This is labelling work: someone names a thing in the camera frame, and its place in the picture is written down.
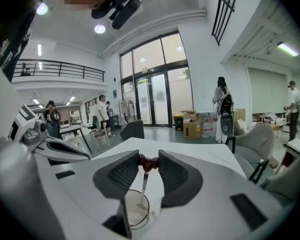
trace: cardboard box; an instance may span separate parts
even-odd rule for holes
[[[183,137],[185,139],[200,139],[201,138],[201,122],[184,122]]]
[[[186,113],[183,114],[183,121],[189,122],[190,120],[194,122],[200,121],[200,116],[196,113],[195,110],[188,110]]]

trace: balcony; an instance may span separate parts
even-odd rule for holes
[[[105,80],[103,70],[88,66],[45,59],[19,59],[13,78],[31,76],[79,78],[98,82]]]
[[[16,90],[55,87],[100,91],[107,89],[103,70],[45,59],[19,59],[12,84]]]

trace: ceiling light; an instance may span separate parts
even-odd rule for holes
[[[285,51],[286,53],[290,54],[291,56],[298,56],[299,53],[291,49],[289,46],[284,44],[283,42],[278,43],[278,48]]]
[[[41,44],[38,44],[38,55],[42,56],[42,53],[41,53]]]
[[[39,7],[36,9],[36,13],[39,15],[44,15],[48,11],[48,5],[46,3],[41,3]]]
[[[99,24],[94,27],[94,31],[97,34],[103,34],[106,31],[106,27],[104,25]]]

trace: black pants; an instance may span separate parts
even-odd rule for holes
[[[296,138],[299,111],[290,113],[289,142]]]

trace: ceiling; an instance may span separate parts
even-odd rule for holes
[[[36,88],[18,90],[19,94],[25,99],[24,103],[29,106],[36,106],[33,99],[37,99],[42,106],[52,100],[57,107],[61,107],[69,102],[71,97],[75,97],[72,103],[78,102],[86,97],[98,96],[98,91],[79,88]]]
[[[270,62],[300,72],[300,29],[278,0],[261,1],[262,12],[232,56]],[[299,52],[291,56],[278,48],[284,42]]]
[[[117,39],[148,22],[174,13],[198,9],[198,0],[141,0],[139,10],[120,30],[111,27],[108,16],[93,19],[91,11],[79,11],[75,7],[64,5],[61,0],[44,0],[49,11],[45,15],[36,15],[32,25],[32,36],[50,39],[65,45],[82,47],[96,54],[102,53]],[[97,24],[106,26],[104,34],[96,34]]]

